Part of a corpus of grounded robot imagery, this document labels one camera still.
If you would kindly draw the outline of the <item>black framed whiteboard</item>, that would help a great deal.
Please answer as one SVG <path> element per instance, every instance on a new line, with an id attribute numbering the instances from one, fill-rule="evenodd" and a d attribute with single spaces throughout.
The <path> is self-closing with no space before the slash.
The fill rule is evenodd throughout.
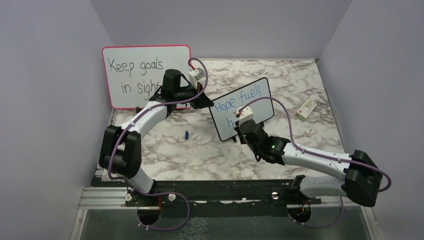
<path id="1" fill-rule="evenodd" d="M 224 142 L 237 135 L 234 130 L 236 111 L 260 97 L 270 97 L 271 89 L 266 77 L 262 77 L 249 84 L 228 92 L 212 102 L 214 106 L 209 108 L 213 123 L 219 139 Z M 262 123 L 271 119 L 274 114 L 274 106 L 270 99 L 263 99 L 250 104 L 248 107 L 253 111 L 253 119 L 256 123 Z"/>

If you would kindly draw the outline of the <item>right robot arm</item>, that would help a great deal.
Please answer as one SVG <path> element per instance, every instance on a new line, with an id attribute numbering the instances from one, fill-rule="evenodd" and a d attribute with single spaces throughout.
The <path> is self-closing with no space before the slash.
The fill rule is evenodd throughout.
<path id="1" fill-rule="evenodd" d="M 287 138 L 269 136 L 263 126 L 252 119 L 237 121 L 234 129 L 241 144 L 252 150 L 257 161 L 322 173 L 319 177 L 297 177 L 288 190 L 292 202 L 300 204 L 307 198 L 334 196 L 348 198 L 365 207 L 375 206 L 383 174 L 366 152 L 355 150 L 353 154 L 341 154 L 319 150 L 311 154 L 307 152 L 309 148 L 297 149 Z"/>

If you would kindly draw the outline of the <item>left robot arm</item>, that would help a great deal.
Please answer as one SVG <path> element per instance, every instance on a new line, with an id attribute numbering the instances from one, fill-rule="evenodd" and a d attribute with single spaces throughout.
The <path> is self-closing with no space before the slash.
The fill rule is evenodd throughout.
<path id="1" fill-rule="evenodd" d="M 167 69 L 162 85 L 147 105 L 127 122 L 109 125 L 103 136 L 98 164 L 107 170 L 110 179 L 125 180 L 137 189 L 144 205 L 157 200 L 156 182 L 142 169 L 142 140 L 158 123 L 165 120 L 179 104 L 194 109 L 213 106 L 199 80 L 207 74 L 195 68 L 185 76 L 179 70 Z"/>

